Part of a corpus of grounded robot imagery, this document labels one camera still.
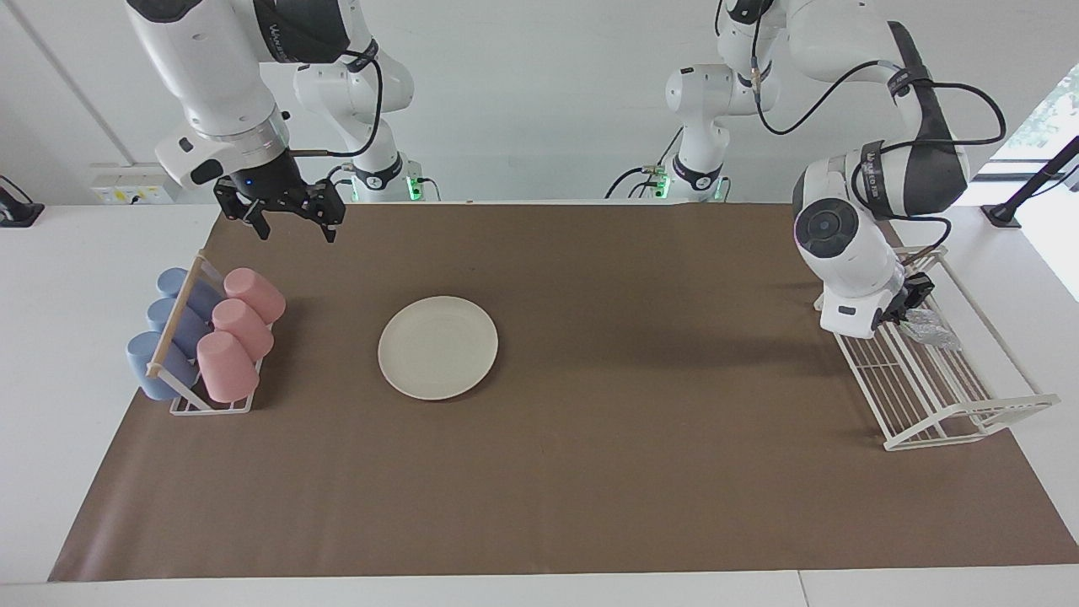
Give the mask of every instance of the round plate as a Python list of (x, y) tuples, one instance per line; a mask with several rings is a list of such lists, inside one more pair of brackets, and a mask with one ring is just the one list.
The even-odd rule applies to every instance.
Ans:
[(445, 401), (487, 377), (498, 332), (482, 308), (460, 296), (412, 303), (379, 341), (379, 367), (391, 386), (421, 401)]

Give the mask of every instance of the brown table surface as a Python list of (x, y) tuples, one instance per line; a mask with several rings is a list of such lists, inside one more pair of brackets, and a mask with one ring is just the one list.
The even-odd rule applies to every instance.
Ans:
[[(271, 222), (207, 245), (289, 300), (256, 411), (136, 396), (51, 579), (1079, 562), (1010, 433), (882, 449), (786, 206), (358, 206), (334, 245)], [(437, 404), (377, 360), (434, 294), (501, 340)]]

